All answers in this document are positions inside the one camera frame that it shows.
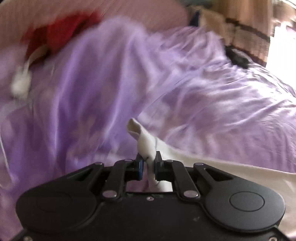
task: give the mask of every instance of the metal screw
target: metal screw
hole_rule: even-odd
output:
[[[23,239],[24,241],[33,241],[33,239],[30,236],[26,236]]]
[[[147,201],[153,201],[154,200],[153,197],[147,197],[146,199],[147,199]]]
[[[103,192],[103,196],[106,198],[114,198],[117,196],[117,192],[113,191],[113,190],[107,190]]]
[[[193,190],[185,191],[183,194],[184,194],[185,197],[188,197],[188,198],[195,198],[195,197],[198,196],[198,192],[193,191]]]

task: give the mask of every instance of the white cloth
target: white cloth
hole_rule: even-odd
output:
[[[269,187],[281,194],[286,202],[286,212],[279,229],[289,238],[296,239],[296,174],[266,168],[243,165],[228,161],[204,159],[197,155],[174,149],[162,140],[152,136],[139,122],[131,119],[127,126],[130,135],[138,142],[138,152],[147,162],[149,188],[151,191],[172,191],[171,183],[156,181],[154,178],[154,159],[156,151],[161,152],[163,160],[181,161],[187,167],[203,162],[235,176]]]

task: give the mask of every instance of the wrinkled fabric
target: wrinkled fabric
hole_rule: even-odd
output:
[[[95,161],[134,158],[130,118],[184,151],[296,171],[293,89],[256,65],[232,66],[219,36],[203,28],[149,33],[109,19],[33,67],[27,103],[12,100],[9,81],[1,79],[0,96],[3,241],[21,229],[14,206],[27,189]],[[147,187],[146,175],[128,184]]]

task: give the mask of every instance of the bed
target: bed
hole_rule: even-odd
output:
[[[167,4],[180,15],[162,30],[109,16],[77,36],[32,68],[26,102],[10,94],[25,48],[2,41],[0,239],[20,230],[14,205],[25,190],[135,157],[130,118],[186,152],[296,172],[293,88],[258,64],[232,65],[218,35],[185,26],[186,11]],[[128,189],[144,191],[147,180]]]

